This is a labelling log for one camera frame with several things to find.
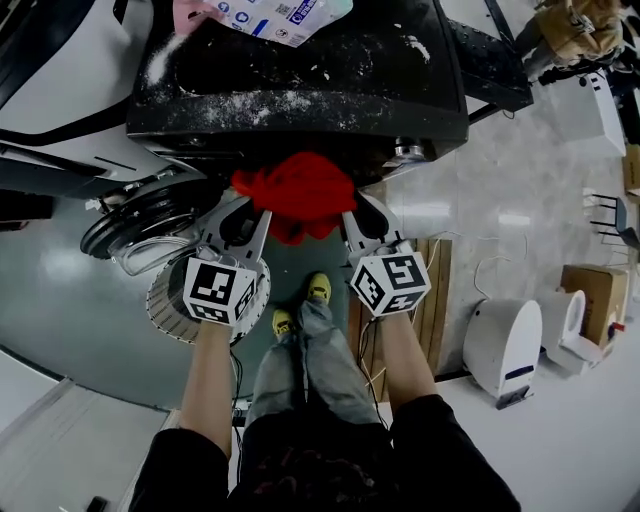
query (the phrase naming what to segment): wooden pallet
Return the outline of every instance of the wooden pallet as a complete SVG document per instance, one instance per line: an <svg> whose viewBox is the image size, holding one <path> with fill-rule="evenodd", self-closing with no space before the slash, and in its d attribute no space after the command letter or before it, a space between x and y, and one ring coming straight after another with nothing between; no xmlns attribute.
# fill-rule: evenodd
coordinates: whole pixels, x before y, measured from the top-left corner
<svg viewBox="0 0 640 512"><path fill-rule="evenodd" d="M440 349L444 335L449 298L449 279L451 274L451 240L419 239L415 240L416 250L422 253L425 264L432 261L428 270L431 290L416 308L413 326L420 346L433 371L438 371ZM388 401L386 372L382 359L381 329L372 324L362 334L362 330L371 319L369 309L362 304L358 296L351 291L349 298L349 319L347 339L349 348L356 359L362 359L360 368L373 380L373 389L379 402Z"/></svg>

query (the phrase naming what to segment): black sleeve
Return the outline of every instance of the black sleeve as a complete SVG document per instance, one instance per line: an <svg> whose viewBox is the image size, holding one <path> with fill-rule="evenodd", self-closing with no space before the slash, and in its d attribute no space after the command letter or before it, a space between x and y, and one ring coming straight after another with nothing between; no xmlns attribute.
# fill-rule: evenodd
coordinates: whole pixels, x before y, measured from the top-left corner
<svg viewBox="0 0 640 512"><path fill-rule="evenodd" d="M391 434L404 497L426 500L437 510L520 510L439 395L400 407Z"/></svg>
<svg viewBox="0 0 640 512"><path fill-rule="evenodd" d="M163 430L153 439L129 512L222 508L228 472L226 455L206 437L191 430Z"/></svg>

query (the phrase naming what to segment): black chair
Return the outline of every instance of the black chair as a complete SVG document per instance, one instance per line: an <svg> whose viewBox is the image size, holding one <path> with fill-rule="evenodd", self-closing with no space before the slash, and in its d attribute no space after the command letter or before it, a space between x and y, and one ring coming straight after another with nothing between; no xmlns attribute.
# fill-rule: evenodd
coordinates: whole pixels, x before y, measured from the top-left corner
<svg viewBox="0 0 640 512"><path fill-rule="evenodd" d="M627 247L631 247L636 251L640 251L640 238L638 238L638 233L634 228L627 227L627 207L622 202L622 199L619 197L612 196L601 196L598 194L593 194L593 197L597 197L599 199L607 199L609 201L613 201L615 206L600 204L603 208L608 208L610 210L615 210L616 221L614 224L608 222L596 222L594 220L591 221L591 224L596 224L598 226L607 226L610 228L614 228L616 230L615 233L611 233L609 231L598 231L602 237L602 243L604 242L604 238L606 236L617 236L620 238L624 245Z"/></svg>

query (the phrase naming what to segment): black jacket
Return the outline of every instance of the black jacket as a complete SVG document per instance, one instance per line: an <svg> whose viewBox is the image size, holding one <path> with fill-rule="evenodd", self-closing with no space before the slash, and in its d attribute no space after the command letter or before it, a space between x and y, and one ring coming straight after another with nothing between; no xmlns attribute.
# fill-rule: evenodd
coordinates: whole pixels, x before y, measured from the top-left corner
<svg viewBox="0 0 640 512"><path fill-rule="evenodd" d="M245 432L239 485L227 459L189 430L156 435L130 511L211 511L238 504L517 511L520 505L437 395L402 406L391 432L328 411L287 412Z"/></svg>

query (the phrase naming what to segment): red cloth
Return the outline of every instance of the red cloth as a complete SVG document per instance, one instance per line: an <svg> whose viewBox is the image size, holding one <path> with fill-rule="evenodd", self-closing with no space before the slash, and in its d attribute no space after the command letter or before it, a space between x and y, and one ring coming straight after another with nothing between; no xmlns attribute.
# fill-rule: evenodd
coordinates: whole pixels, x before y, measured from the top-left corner
<svg viewBox="0 0 640 512"><path fill-rule="evenodd" d="M340 214L356 208L351 179L311 152L296 153L273 170L236 171L231 184L253 199L257 211L273 212L269 231L289 245L298 245L305 233L327 237L342 222Z"/></svg>

